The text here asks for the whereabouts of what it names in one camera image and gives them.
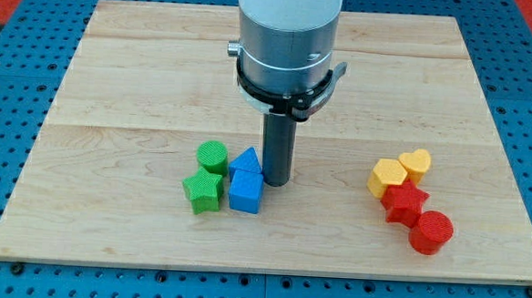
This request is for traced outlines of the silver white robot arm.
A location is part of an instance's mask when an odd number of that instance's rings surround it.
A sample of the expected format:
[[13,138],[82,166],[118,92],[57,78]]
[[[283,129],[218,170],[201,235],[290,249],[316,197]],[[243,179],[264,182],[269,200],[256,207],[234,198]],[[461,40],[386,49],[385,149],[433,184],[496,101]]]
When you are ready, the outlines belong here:
[[274,94],[298,94],[326,77],[343,0],[238,0],[240,73]]

